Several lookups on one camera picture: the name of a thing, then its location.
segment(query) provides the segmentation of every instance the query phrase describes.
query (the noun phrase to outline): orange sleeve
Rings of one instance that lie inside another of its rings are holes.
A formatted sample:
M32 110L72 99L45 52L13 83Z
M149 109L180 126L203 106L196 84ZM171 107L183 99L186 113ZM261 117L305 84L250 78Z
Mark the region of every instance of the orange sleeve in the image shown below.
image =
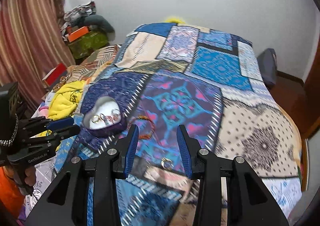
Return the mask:
M9 179L3 167L0 167L0 200L15 218L19 216L24 198L14 181Z

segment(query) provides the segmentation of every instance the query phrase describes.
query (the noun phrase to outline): bed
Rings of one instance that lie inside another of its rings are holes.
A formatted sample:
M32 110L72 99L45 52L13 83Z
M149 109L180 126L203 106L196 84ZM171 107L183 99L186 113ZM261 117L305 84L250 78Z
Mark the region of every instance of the bed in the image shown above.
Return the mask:
M300 199L300 134L265 87L250 41L194 25L141 25L121 46L106 47L84 66L70 68L68 78L67 83L85 80L72 113L76 124L102 96L114 98L128 121L142 115L155 124L152 137L138 142L129 177L116 182L122 225L192 225L199 181L184 174L176 140L179 124L217 156L243 156L286 217ZM147 120L135 124L140 134L150 132ZM36 167L26 216L65 162L75 155L96 157L126 132L95 137L82 128L78 136L63 140L57 155ZM221 224L226 225L224 178L221 201Z

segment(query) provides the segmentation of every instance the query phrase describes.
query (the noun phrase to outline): wooden floor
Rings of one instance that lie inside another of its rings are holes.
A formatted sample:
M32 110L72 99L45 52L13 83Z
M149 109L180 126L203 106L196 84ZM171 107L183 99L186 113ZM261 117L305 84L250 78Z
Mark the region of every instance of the wooden floor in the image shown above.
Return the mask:
M276 103L280 105L297 125L303 135L314 123L319 113L308 105L303 87L298 82L277 77L276 85L270 90Z

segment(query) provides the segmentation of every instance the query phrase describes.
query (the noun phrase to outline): hand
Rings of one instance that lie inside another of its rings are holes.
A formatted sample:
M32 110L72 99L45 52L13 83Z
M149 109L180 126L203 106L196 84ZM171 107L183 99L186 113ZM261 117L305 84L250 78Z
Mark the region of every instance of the hand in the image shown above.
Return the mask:
M4 173L9 177L10 179L13 179L14 171L11 166L4 166ZM26 178L25 183L34 186L36 184L36 169L34 166L29 167L25 170Z

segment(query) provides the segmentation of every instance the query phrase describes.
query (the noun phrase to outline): gold ring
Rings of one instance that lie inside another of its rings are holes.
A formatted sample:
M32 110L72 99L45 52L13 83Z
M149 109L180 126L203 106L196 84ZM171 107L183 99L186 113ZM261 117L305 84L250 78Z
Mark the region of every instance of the gold ring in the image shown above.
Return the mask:
M100 122L102 119L101 119L101 117L99 116L99 115L94 115L93 117L92 117L92 119L91 119L91 121L93 122L93 123L98 123L98 122Z
M172 168L173 168L173 164L172 164L172 161L170 160L170 159L168 159L168 158L165 158L165 157L162 157L162 159L161 159L161 166L164 168L164 169L166 169L166 170L169 170L169 171L171 171L172 170Z

